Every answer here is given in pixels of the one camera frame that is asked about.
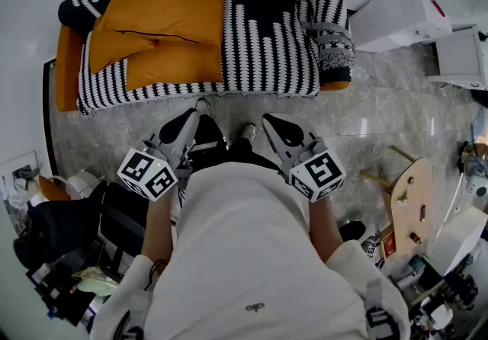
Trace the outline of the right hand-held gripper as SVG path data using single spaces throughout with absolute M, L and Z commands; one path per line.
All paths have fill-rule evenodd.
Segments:
M 281 176 L 309 202 L 342 186 L 346 171 L 336 151 L 328 140 L 316 138 L 307 121 L 289 114 L 263 114 L 262 126 L 281 159 Z

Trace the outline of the person's left forearm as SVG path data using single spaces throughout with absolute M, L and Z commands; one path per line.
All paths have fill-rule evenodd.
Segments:
M 173 190 L 170 190 L 157 201 L 149 203 L 141 254 L 152 262 L 168 264 L 172 256 L 172 195 Z

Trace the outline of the white round roll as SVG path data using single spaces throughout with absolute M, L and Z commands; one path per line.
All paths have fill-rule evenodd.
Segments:
M 80 171 L 67 179 L 66 192 L 73 200 L 86 199 L 103 180 L 104 175 L 96 177 L 90 172 Z

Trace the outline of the wooden side table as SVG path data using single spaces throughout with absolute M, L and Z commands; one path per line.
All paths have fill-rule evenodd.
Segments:
M 396 146 L 391 149 L 410 162 L 402 174 L 393 182 L 388 182 L 365 171 L 360 175 L 375 181 L 382 187 L 382 195 L 386 207 L 389 225 L 379 232 L 380 255 L 384 261 L 392 258 L 411 255 L 421 245 L 424 245 L 432 232 L 435 215 L 434 189 L 432 177 L 432 164 L 427 158 L 414 158 Z M 398 198 L 404 193 L 408 194 L 408 203 L 399 204 Z M 426 206 L 425 220 L 419 221 L 420 208 Z M 384 258 L 381 242 L 386 236 L 393 233 L 396 240 L 396 252 Z M 416 233 L 422 243 L 415 244 L 409 237 Z

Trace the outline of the red box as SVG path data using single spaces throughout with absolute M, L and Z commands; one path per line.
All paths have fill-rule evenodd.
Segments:
M 382 239 L 381 242 L 383 257 L 388 258 L 397 251 L 395 235 L 391 233 Z

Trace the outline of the person's right forearm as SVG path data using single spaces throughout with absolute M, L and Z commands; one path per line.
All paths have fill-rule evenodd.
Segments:
M 310 241 L 320 259 L 327 263 L 343 243 L 329 197 L 309 203 Z

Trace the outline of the person's right shoe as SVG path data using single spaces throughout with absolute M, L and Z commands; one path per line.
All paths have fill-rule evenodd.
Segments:
M 248 140 L 250 143 L 252 143 L 255 140 L 256 135 L 257 135 L 256 126 L 253 123 L 247 123 L 241 129 L 239 138 Z

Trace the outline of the white box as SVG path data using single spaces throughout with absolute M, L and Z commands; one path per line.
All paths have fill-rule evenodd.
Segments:
M 429 256 L 431 266 L 438 274 L 445 276 L 474 249 L 487 221 L 488 214 L 476 207 L 468 207 L 445 224 Z

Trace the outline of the white sink cabinet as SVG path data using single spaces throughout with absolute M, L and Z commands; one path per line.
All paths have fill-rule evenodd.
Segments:
M 438 38 L 435 48 L 439 75 L 429 75 L 428 82 L 488 91 L 488 37 L 482 41 L 476 25 Z

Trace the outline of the dark equipment pile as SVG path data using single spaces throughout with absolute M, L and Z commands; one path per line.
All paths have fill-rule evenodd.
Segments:
M 467 333 L 462 326 L 478 296 L 474 278 L 465 273 L 473 261 L 468 254 L 454 269 L 440 275 L 416 255 L 403 278 L 390 278 L 407 305 L 409 340 L 465 340 Z

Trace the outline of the orange bag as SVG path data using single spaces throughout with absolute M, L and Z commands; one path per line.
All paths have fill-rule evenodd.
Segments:
M 39 176 L 39 190 L 40 194 L 48 201 L 68 201 L 72 199 L 63 188 L 42 175 Z

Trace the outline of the person's black trousers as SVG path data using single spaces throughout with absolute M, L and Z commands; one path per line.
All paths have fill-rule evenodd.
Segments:
M 220 165 L 226 162 L 252 164 L 278 171 L 279 167 L 271 160 L 253 152 L 252 143 L 238 138 L 227 146 L 216 121 L 207 115 L 201 115 L 194 138 L 195 144 L 217 141 L 217 147 L 200 152 L 189 152 L 193 172 Z

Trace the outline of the black-framed board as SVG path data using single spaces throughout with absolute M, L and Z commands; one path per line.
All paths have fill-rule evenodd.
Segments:
M 42 108 L 43 108 L 43 129 L 50 170 L 53 175 L 58 175 L 56 157 L 53 148 L 53 138 L 50 124 L 50 74 L 55 67 L 56 60 L 51 59 L 43 64 L 42 81 Z

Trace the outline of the black bag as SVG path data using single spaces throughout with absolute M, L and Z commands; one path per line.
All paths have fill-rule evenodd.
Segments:
M 27 211 L 27 225 L 13 242 L 14 253 L 28 270 L 55 262 L 98 235 L 103 181 L 87 198 L 43 202 Z

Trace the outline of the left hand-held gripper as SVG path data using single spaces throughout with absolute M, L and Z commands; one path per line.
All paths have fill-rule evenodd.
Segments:
M 174 186 L 180 198 L 191 175 L 188 150 L 193 144 L 200 114 L 195 108 L 165 123 L 159 131 L 159 144 L 140 140 L 130 148 L 117 170 L 118 177 L 134 193 L 157 201 Z

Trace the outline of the black case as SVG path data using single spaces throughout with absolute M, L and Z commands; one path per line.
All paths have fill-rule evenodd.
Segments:
M 110 272 L 119 274 L 123 253 L 135 258 L 143 247 L 149 200 L 118 183 L 103 184 L 100 231 L 115 245 Z

